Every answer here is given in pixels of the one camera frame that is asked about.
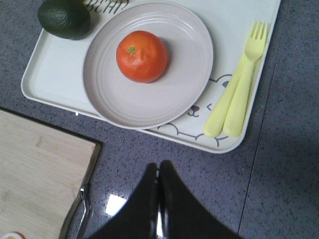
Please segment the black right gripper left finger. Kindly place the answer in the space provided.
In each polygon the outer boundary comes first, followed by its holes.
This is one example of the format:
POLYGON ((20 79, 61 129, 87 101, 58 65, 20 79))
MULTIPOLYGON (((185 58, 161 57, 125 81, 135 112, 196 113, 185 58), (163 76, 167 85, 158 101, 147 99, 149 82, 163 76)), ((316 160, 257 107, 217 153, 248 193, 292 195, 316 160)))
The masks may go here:
POLYGON ((156 239, 158 220, 157 165, 150 163, 130 198, 91 239, 156 239))

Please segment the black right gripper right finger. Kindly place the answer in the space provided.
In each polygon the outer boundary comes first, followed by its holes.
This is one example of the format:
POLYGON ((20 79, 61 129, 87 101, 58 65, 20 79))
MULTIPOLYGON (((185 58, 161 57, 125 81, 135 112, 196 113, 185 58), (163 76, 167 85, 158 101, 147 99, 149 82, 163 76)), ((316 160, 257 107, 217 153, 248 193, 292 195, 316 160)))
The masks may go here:
POLYGON ((210 214, 179 177, 173 163, 159 168, 160 213, 167 239, 239 239, 240 236, 210 214))

